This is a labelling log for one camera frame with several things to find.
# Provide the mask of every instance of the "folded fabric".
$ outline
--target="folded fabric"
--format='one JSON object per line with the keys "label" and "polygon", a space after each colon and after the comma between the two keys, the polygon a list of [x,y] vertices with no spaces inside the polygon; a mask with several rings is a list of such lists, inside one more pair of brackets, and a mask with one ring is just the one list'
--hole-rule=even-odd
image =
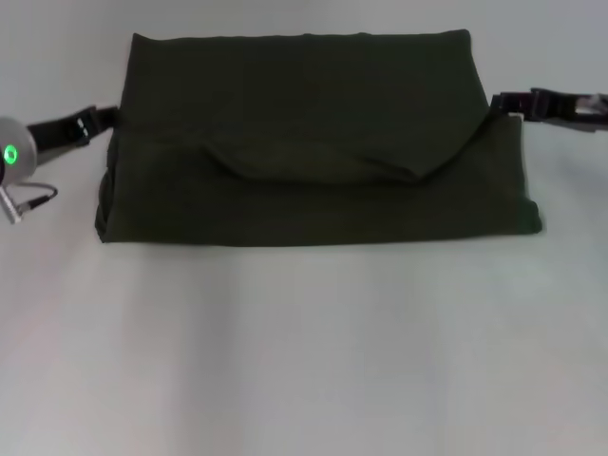
{"label": "folded fabric", "polygon": [[538,233],[521,121],[487,115],[466,30],[134,35],[96,227],[233,246]]}

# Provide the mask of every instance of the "white wall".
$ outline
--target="white wall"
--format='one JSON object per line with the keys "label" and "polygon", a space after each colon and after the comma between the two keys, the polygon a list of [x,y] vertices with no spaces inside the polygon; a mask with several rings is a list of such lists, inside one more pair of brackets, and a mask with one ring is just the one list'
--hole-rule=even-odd
{"label": "white wall", "polygon": [[[130,34],[468,28],[488,95],[608,92],[599,0],[3,0],[0,110],[120,99]],[[107,136],[0,220],[3,456],[608,454],[608,135],[527,125],[539,237],[102,246]]]}

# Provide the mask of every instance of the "green led light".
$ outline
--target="green led light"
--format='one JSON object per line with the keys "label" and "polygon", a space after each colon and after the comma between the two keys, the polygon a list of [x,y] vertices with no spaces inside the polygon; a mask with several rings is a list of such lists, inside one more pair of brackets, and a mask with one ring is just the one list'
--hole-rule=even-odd
{"label": "green led light", "polygon": [[8,164],[15,164],[17,162],[17,158],[19,157],[19,151],[17,148],[9,144],[4,148],[4,161]]}

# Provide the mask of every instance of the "black cable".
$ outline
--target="black cable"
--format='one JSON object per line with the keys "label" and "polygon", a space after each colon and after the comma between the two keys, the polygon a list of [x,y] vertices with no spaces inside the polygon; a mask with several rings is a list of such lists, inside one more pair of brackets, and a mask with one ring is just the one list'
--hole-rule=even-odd
{"label": "black cable", "polygon": [[23,212],[31,211],[38,206],[41,206],[53,198],[55,198],[59,194],[59,190],[53,185],[48,183],[39,183],[39,182],[19,182],[16,183],[15,186],[18,187],[28,187],[28,188],[42,188],[50,191],[50,195],[43,195],[42,197],[30,199],[24,203],[19,204],[19,209]]}

